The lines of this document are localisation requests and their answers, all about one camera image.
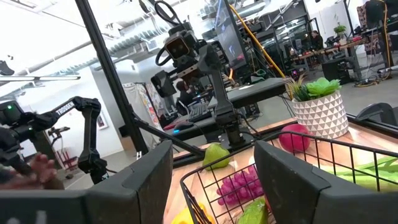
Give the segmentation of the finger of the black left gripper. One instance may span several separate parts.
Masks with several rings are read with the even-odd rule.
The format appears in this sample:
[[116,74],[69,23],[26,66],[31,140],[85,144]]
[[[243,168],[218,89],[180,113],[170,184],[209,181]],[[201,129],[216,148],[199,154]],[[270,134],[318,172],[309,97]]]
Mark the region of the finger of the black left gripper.
[[176,73],[176,70],[170,72],[161,70],[150,79],[161,98],[172,96],[177,92],[173,84],[176,78],[172,78]]

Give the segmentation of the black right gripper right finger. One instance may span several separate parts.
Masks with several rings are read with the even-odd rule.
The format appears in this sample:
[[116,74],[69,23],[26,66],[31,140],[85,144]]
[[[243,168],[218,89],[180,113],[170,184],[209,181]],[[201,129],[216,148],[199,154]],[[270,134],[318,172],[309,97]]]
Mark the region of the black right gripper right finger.
[[397,193],[380,193],[327,173],[265,141],[254,160],[277,223],[397,223]]

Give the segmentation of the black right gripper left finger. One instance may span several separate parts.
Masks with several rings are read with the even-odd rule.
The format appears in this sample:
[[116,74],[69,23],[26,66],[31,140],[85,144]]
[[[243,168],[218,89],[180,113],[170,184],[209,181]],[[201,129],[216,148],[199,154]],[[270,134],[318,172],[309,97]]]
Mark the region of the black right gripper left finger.
[[88,189],[3,190],[1,223],[161,224],[172,166],[172,142],[163,141]]

